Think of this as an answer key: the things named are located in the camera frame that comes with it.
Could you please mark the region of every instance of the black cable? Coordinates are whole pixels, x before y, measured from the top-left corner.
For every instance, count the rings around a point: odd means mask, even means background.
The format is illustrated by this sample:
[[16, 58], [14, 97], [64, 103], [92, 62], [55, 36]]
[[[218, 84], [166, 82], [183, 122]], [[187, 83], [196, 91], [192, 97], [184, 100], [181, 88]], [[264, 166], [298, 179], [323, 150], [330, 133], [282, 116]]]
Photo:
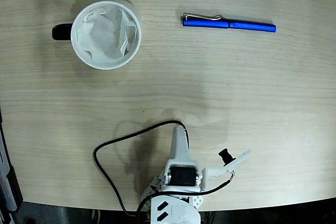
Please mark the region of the black cable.
[[216, 215], [216, 212], [213, 211], [212, 213], [213, 213], [213, 215], [212, 215], [212, 220], [211, 220], [210, 224], [214, 224], [215, 215]]
[[114, 143], [117, 143], [117, 142], [120, 142], [120, 141], [123, 141], [123, 140], [126, 140], [126, 139], [129, 139], [129, 138], [132, 138], [132, 137], [135, 137], [135, 136], [139, 136], [143, 133], [146, 133], [148, 131], [151, 131], [155, 128], [158, 128], [160, 126], [164, 126], [164, 125], [167, 125], [167, 124], [178, 124], [180, 126], [182, 126], [185, 130], [185, 134], [186, 134], [186, 137], [187, 137], [187, 142], [188, 142], [188, 147], [189, 147], [189, 136], [188, 136], [188, 131], [186, 129], [186, 127], [184, 126], [183, 123], [181, 123], [180, 121], [176, 121], [176, 120], [170, 120], [170, 121], [165, 121], [165, 122], [161, 122], [161, 123], [158, 123], [158, 124], [155, 124], [153, 126], [150, 126], [146, 129], [143, 129], [141, 131], [138, 131], [138, 132], [135, 132], [135, 133], [132, 133], [130, 135], [127, 135], [127, 136], [123, 136], [123, 137], [120, 137], [120, 138], [117, 138], [117, 139], [114, 139], [114, 140], [110, 140], [110, 141], [107, 141], [105, 143], [102, 143], [100, 145], [98, 145], [98, 147], [96, 147], [93, 151], [93, 160], [94, 162], [96, 163], [98, 169], [101, 171], [101, 173], [103, 173], [104, 177], [107, 179], [107, 181], [110, 183], [110, 185], [112, 186], [114, 192], [115, 192], [115, 195], [117, 196], [118, 198], [118, 201], [119, 201], [119, 204], [122, 208], [122, 210], [125, 212], [125, 214], [127, 214], [128, 216], [136, 216], [136, 215], [131, 215], [127, 212], [123, 202], [122, 202], [122, 199], [121, 199], [121, 196], [118, 192], [118, 189], [116, 188], [116, 186], [114, 185], [114, 183], [112, 182], [112, 180], [110, 179], [109, 175], [105, 172], [105, 170], [103, 169], [103, 167], [101, 166], [101, 164], [99, 163], [98, 159], [97, 159], [97, 152], [98, 150], [102, 149], [103, 147], [107, 146], [107, 145], [110, 145], [110, 144], [114, 144]]
[[154, 198], [154, 197], [157, 197], [157, 196], [161, 196], [161, 195], [182, 195], [182, 196], [202, 196], [202, 195], [208, 195], [208, 194], [212, 194], [220, 189], [222, 189], [223, 187], [227, 186], [233, 179], [234, 177], [234, 173], [231, 174], [231, 178], [227, 181], [225, 181], [224, 183], [220, 184], [219, 186], [209, 190], [209, 191], [200, 191], [199, 193], [194, 193], [194, 192], [184, 192], [184, 191], [161, 191], [161, 192], [158, 192], [158, 193], [153, 193], [151, 195], [148, 195], [147, 197], [145, 197], [139, 204], [138, 208], [137, 208], [137, 212], [135, 214], [136, 216], [136, 222], [137, 224], [140, 224], [140, 219], [139, 219], [139, 216], [140, 216], [140, 212], [141, 212], [141, 209], [142, 207], [145, 205], [145, 203]]

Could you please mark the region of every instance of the wood grain surface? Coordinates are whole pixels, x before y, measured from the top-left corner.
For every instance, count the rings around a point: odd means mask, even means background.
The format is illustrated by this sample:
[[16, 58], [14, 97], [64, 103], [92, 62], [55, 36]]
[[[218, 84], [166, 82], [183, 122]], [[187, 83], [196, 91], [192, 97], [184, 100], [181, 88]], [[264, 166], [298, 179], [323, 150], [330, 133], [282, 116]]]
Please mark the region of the wood grain surface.
[[[128, 0], [143, 41], [110, 71], [51, 38], [54, 25], [95, 1], [0, 0], [0, 106], [25, 201], [120, 209], [93, 149], [168, 119], [186, 124], [202, 167], [222, 165], [223, 148], [253, 151], [201, 210], [336, 196], [336, 0]], [[278, 31], [183, 28], [184, 12], [273, 22]], [[127, 209], [163, 169], [172, 130], [99, 153]]]

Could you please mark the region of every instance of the floor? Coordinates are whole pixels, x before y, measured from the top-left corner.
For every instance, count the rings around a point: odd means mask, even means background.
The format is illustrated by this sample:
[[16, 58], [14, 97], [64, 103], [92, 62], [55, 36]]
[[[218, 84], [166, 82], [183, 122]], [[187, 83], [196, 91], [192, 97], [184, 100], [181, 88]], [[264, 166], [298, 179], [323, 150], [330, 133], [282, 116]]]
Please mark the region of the floor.
[[[201, 212], [204, 220], [206, 213]], [[94, 215], [90, 209], [47, 206], [23, 202], [18, 213], [14, 215], [16, 224], [97, 224], [98, 211]], [[301, 223], [336, 223], [336, 198], [297, 204], [290, 206], [217, 211], [214, 219], [205, 218], [204, 224], [291, 224]], [[127, 218], [120, 211], [100, 211], [99, 224], [132, 224], [134, 219]]]

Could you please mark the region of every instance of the pen clip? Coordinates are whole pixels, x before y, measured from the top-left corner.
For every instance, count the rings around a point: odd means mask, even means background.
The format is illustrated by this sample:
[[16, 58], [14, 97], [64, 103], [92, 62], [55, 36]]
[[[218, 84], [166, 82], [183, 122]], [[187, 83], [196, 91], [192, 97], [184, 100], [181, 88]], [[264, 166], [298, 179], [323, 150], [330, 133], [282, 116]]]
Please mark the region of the pen clip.
[[193, 18], [202, 18], [202, 19], [209, 19], [209, 20], [220, 20], [223, 18], [222, 15], [217, 15], [217, 16], [205, 16], [205, 15], [198, 15], [198, 14], [191, 14], [191, 13], [185, 13], [183, 14], [183, 17], [185, 20], [188, 19], [188, 17], [193, 17]]

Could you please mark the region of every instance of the mug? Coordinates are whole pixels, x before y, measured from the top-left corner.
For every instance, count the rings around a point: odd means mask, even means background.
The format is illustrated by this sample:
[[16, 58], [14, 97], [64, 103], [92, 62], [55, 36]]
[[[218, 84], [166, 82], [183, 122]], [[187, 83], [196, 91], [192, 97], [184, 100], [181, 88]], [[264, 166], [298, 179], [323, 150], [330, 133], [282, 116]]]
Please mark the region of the mug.
[[[114, 5], [122, 9], [127, 13], [134, 21], [136, 25], [136, 37], [135, 42], [132, 48], [124, 55], [123, 58], [118, 59], [114, 62], [97, 62], [92, 59], [91, 53], [83, 50], [77, 41], [77, 29], [81, 26], [84, 18], [91, 12], [93, 9], [98, 7], [104, 7], [107, 5]], [[128, 63], [139, 50], [141, 38], [142, 38], [142, 22], [140, 14], [135, 9], [135, 7], [124, 0], [111, 0], [111, 1], [99, 1], [85, 7], [75, 18], [72, 24], [59, 24], [52, 29], [51, 32], [52, 38], [54, 40], [71, 40], [72, 47], [77, 54], [78, 58], [81, 59], [85, 64], [102, 70], [110, 70], [119, 68], [126, 63]]]

